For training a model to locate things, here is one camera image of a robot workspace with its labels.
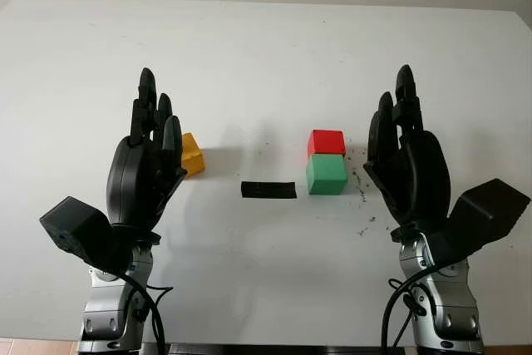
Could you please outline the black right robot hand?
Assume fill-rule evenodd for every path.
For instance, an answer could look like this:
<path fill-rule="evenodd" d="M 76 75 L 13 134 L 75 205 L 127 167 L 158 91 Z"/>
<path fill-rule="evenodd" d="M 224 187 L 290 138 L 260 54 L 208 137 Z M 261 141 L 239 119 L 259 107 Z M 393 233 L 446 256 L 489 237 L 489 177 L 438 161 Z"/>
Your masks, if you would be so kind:
<path fill-rule="evenodd" d="M 363 165 L 394 220 L 436 226 L 445 221 L 450 175 L 436 136 L 424 129 L 416 83 L 409 65 L 397 73 L 394 94 L 386 91 L 373 114 Z"/>

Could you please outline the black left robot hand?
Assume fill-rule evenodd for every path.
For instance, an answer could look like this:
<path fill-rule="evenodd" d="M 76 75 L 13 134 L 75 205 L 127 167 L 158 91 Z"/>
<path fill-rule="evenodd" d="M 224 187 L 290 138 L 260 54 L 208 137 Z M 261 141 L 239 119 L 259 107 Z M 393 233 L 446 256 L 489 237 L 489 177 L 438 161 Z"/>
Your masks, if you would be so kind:
<path fill-rule="evenodd" d="M 111 226 L 132 240 L 155 238 L 153 228 L 187 175 L 180 120 L 170 98 L 156 93 L 153 72 L 140 74 L 130 134 L 116 147 L 106 185 Z"/>

